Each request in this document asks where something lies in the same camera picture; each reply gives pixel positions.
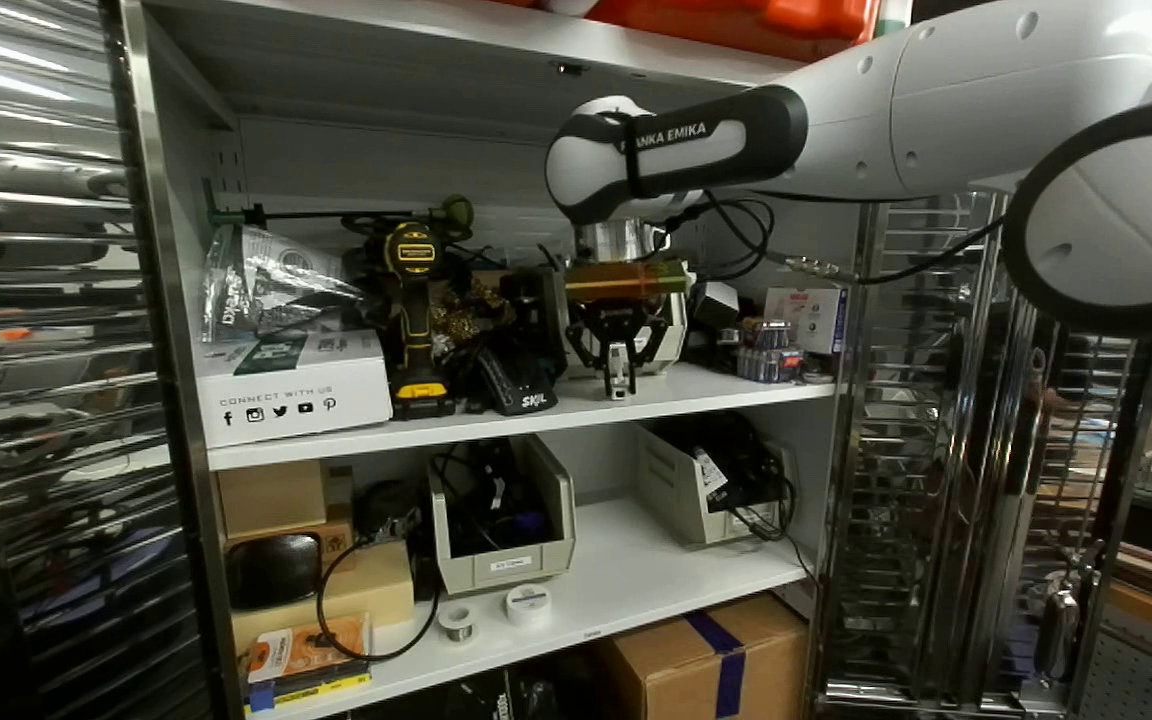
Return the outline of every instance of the white box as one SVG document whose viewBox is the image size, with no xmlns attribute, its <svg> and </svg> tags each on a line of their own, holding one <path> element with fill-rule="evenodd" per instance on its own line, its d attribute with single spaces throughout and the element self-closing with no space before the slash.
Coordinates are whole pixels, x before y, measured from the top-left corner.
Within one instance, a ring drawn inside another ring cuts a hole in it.
<svg viewBox="0 0 1152 720">
<path fill-rule="evenodd" d="M 198 350 L 210 448 L 382 424 L 392 417 L 377 332 L 314 323 Z"/>
<path fill-rule="evenodd" d="M 764 316 L 792 323 L 798 350 L 845 350 L 847 289 L 769 289 Z"/>
<path fill-rule="evenodd" d="M 638 501 L 673 527 L 679 545 L 707 547 L 753 534 L 731 512 L 713 512 L 707 494 L 721 492 L 728 474 L 713 457 L 693 457 L 665 436 L 638 428 Z M 753 518 L 776 516 L 776 502 L 748 502 Z"/>
<path fill-rule="evenodd" d="M 577 555 L 577 486 L 565 465 L 545 448 L 539 436 L 506 440 L 520 470 L 545 480 L 548 516 L 555 525 L 555 540 L 496 547 L 477 555 L 450 555 L 450 516 L 445 480 L 430 474 L 430 555 L 439 563 L 449 597 L 488 590 L 506 584 L 537 584 L 572 567 Z"/>
</svg>

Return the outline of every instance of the metal bar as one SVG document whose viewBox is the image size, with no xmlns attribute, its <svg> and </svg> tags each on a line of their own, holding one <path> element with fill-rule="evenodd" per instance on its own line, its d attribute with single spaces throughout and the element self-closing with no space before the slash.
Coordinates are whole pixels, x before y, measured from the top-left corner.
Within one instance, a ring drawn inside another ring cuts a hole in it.
<svg viewBox="0 0 1152 720">
<path fill-rule="evenodd" d="M 1062 492 L 1068 492 L 1068 465 L 1072 465 L 1072 457 L 1076 457 L 1085 420 L 1089 420 L 1089 413 L 1080 413 L 1080 417 L 1072 420 L 1068 445 L 1062 445 L 1062 457 L 1068 457 L 1068 459 L 1062 459 L 1062 469 L 1054 470 L 1054 474 L 1060 474 L 1060 480 L 1054 480 L 1054 534 L 1062 532 L 1062 512 L 1060 512 L 1060 502 L 1062 502 Z"/>
<path fill-rule="evenodd" d="M 138 323 L 145 308 L 72 303 L 72 308 L 0 308 L 5 326 L 54 326 L 54 323 Z"/>
<path fill-rule="evenodd" d="M 871 250 L 874 250 L 874 206 L 858 206 L 858 230 L 854 230 L 854 267 L 871 267 Z M 818 589 L 817 589 L 817 608 L 812 608 L 812 694 L 826 694 L 826 674 L 834 668 L 833 655 L 833 639 L 840 637 L 840 563 L 847 547 L 847 525 L 840 525 L 845 516 L 852 516 L 852 470 L 854 470 L 854 457 L 852 457 L 852 417 L 858 417 L 865 407 L 865 372 L 869 372 L 869 355 L 865 355 L 865 316 L 869 316 L 869 290 L 852 290 L 847 297 L 847 347 L 840 355 L 840 374 L 847 380 L 840 401 L 834 401 L 834 465 L 833 465 L 833 484 L 823 492 L 823 527 L 826 545 L 823 545 L 823 558 L 818 558 Z"/>
<path fill-rule="evenodd" d="M 971 319 L 961 332 L 961 384 L 956 384 L 956 407 L 950 407 L 950 440 L 946 440 L 946 469 L 942 469 L 942 502 L 936 516 L 936 534 L 933 534 L 933 580 L 922 584 L 922 627 L 921 627 L 921 674 L 928 686 L 914 686 L 921 694 L 942 694 L 956 680 L 956 670 L 965 668 L 961 659 L 961 632 L 965 632 L 965 577 L 969 577 L 969 545 L 971 545 L 971 525 L 950 525 L 961 512 L 961 494 L 969 486 L 978 486 L 978 470 L 985 459 L 971 459 L 971 417 L 974 407 L 974 388 L 978 388 L 978 372 L 985 372 L 985 343 L 988 343 L 988 316 L 993 316 L 993 300 L 997 300 L 997 249 L 985 250 L 985 258 L 974 262 L 974 303 L 971 303 Z"/>
<path fill-rule="evenodd" d="M 0 502 L 8 502 L 12 494 L 19 492 L 31 492 L 31 484 L 63 484 L 68 474 L 88 474 L 88 470 L 100 470 L 100 465 L 124 465 L 124 457 L 138 457 L 138 450 L 153 450 L 153 457 L 166 457 L 159 450 L 155 445 L 164 445 L 159 432 L 147 432 L 145 436 L 145 448 L 132 448 L 132 445 L 106 445 L 104 450 L 72 450 L 68 459 L 52 459 L 46 469 L 34 469 L 34 470 L 22 470 L 22 474 L 0 474 Z"/>
<path fill-rule="evenodd" d="M 112 338 L 112 343 L 81 343 L 81 347 L 63 347 L 63 350 L 0 350 L 0 372 L 12 372 L 12 369 L 29 369 L 29 363 L 91 363 L 91 359 L 104 359 L 104 355 L 145 355 L 153 350 L 153 343 L 124 343 L 124 338 Z"/>
<path fill-rule="evenodd" d="M 0 267 L 0 289 L 22 282 L 22 289 L 41 289 L 41 282 L 114 282 L 114 281 L 132 281 L 138 282 L 137 267 L 19 267 L 19 271 L 5 271 Z"/>
<path fill-rule="evenodd" d="M 183 501 L 183 525 L 197 545 L 197 608 L 198 608 L 198 627 L 205 627 L 205 655 L 214 674 L 210 698 L 214 714 L 233 714 L 238 703 L 238 683 L 237 683 L 237 659 L 233 659 L 233 622 L 227 622 L 227 573 L 223 573 L 223 547 L 219 547 L 219 501 L 214 484 L 206 474 L 206 448 L 205 448 L 205 420 L 197 407 L 197 363 L 193 363 L 193 338 L 179 335 L 186 326 L 186 308 L 179 297 L 179 250 L 176 250 L 176 211 L 170 211 L 170 177 L 166 177 L 166 157 L 164 157 L 164 124 L 155 107 L 155 72 L 153 72 L 153 29 L 145 0 L 118 0 L 104 2 L 106 31 L 118 35 L 118 72 L 114 72 L 114 107 L 124 116 L 127 132 L 127 185 L 137 203 L 137 227 L 153 238 L 138 242 L 138 267 L 147 303 L 153 303 L 153 332 L 155 347 L 164 347 L 164 407 L 170 417 L 170 465 L 176 465 L 176 486 Z"/>
<path fill-rule="evenodd" d="M 1116 436 L 1111 436 L 1111 457 L 1106 457 L 1106 470 L 1102 470 L 1102 501 L 1094 512 L 1094 534 L 1102 534 L 1100 547 L 1100 577 L 1111 577 L 1123 527 L 1126 527 L 1126 512 L 1130 512 L 1130 474 L 1144 459 L 1144 440 L 1152 420 L 1152 338 L 1138 338 L 1130 350 L 1130 384 L 1123 392 L 1119 417 L 1116 417 Z M 1085 613 L 1085 627 L 1100 627 L 1102 615 L 1102 580 L 1090 590 L 1090 608 Z M 1085 703 L 1085 686 L 1089 686 L 1089 668 L 1090 668 L 1090 652 L 1094 652 L 1094 632 L 1085 632 L 1080 639 L 1080 655 L 1076 655 L 1076 674 L 1068 683 L 1072 694 L 1072 712 Z"/>
<path fill-rule="evenodd" d="M 34 191 L 0 191 L 0 211 L 96 211 L 96 215 L 124 215 L 127 199 L 84 199 L 84 196 L 34 196 Z"/>
</svg>

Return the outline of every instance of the plastic bag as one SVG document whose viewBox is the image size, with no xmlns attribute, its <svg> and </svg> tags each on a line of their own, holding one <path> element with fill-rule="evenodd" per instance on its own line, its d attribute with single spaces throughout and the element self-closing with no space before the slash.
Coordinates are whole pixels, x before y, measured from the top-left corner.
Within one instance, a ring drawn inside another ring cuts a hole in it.
<svg viewBox="0 0 1152 720">
<path fill-rule="evenodd" d="M 314 319 L 355 319 L 364 290 L 341 271 L 341 256 L 266 227 L 214 227 L 205 277 L 205 335 L 271 335 Z"/>
</svg>

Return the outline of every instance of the cardboard box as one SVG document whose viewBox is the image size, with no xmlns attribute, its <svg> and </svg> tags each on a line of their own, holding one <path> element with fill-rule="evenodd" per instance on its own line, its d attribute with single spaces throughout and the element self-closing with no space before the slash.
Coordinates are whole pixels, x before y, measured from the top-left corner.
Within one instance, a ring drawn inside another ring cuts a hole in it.
<svg viewBox="0 0 1152 720">
<path fill-rule="evenodd" d="M 366 627 L 408 622 L 414 613 L 412 597 L 412 563 L 408 545 L 371 545 L 350 551 L 331 584 L 322 615 L 337 627 L 341 615 L 364 615 Z M 283 627 L 310 627 L 314 622 L 314 598 L 294 598 L 278 608 L 260 613 L 233 613 L 233 642 L 242 652 L 262 632 Z"/>
<path fill-rule="evenodd" d="M 227 540 L 304 532 L 327 525 L 320 465 L 266 465 L 219 470 L 219 512 Z"/>
<path fill-rule="evenodd" d="M 626 720 L 807 714 L 807 622 L 776 597 L 650 622 L 595 652 Z"/>
<path fill-rule="evenodd" d="M 198 347 L 197 355 L 210 448 L 382 424 L 392 417 L 377 332 L 314 323 Z"/>
</svg>

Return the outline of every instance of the white cabinet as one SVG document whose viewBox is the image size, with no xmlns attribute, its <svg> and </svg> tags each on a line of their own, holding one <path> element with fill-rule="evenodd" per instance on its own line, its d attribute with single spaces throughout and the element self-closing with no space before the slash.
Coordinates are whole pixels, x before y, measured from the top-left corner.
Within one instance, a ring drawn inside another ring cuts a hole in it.
<svg viewBox="0 0 1152 720">
<path fill-rule="evenodd" d="M 545 191 L 545 140 L 590 94 L 675 107 L 764 82 L 784 58 L 638 35 L 477 0 L 153 0 L 124 2 L 138 152 L 179 359 L 198 335 L 206 187 L 219 206 L 429 206 L 449 191 L 477 203 L 477 238 L 506 258 L 537 242 L 572 256 L 572 227 Z M 796 547 L 679 547 L 637 507 L 637 420 L 753 407 L 796 450 L 796 534 L 818 551 L 833 469 L 826 384 L 748 384 L 705 369 L 638 380 L 637 401 L 565 384 L 537 417 L 397 420 L 252 448 L 197 445 L 205 470 L 283 459 L 361 459 L 461 440 L 545 432 L 581 486 L 577 558 L 555 589 L 545 637 L 520 637 L 500 597 L 477 597 L 478 637 L 429 637 L 412 655 L 377 664 L 366 686 L 277 714 L 344 712 L 468 670 L 572 649 L 705 602 L 784 589 L 802 577 Z"/>
</svg>

